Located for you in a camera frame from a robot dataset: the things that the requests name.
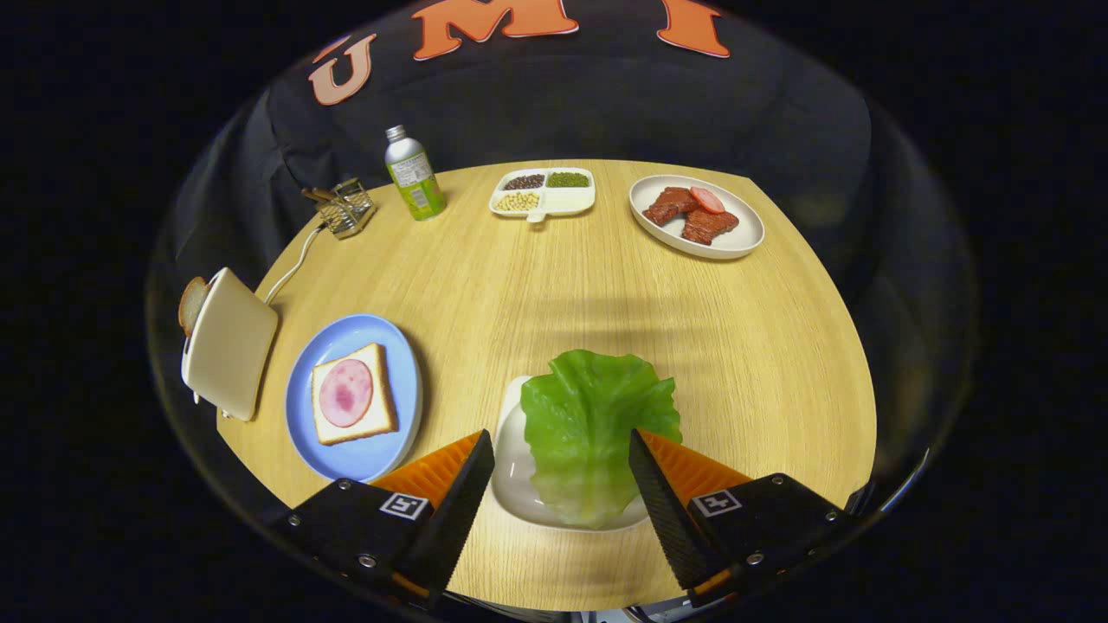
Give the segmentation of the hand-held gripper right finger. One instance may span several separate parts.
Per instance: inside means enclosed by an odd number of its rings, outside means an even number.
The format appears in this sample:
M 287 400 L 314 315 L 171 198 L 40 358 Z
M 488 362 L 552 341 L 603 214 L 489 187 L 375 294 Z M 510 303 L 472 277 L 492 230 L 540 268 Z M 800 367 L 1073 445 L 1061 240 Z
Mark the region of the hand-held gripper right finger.
M 654 533 L 695 607 L 763 593 L 856 537 L 858 519 L 786 473 L 743 476 L 636 428 L 629 464 Z

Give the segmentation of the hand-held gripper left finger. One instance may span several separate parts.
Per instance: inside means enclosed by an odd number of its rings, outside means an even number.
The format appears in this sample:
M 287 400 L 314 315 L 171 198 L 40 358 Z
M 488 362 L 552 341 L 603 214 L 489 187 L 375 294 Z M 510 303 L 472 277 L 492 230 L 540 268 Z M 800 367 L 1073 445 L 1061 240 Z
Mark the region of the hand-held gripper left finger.
M 480 429 L 370 484 L 336 478 L 271 530 L 325 575 L 377 601 L 431 610 L 454 575 L 494 466 L 491 435 Z

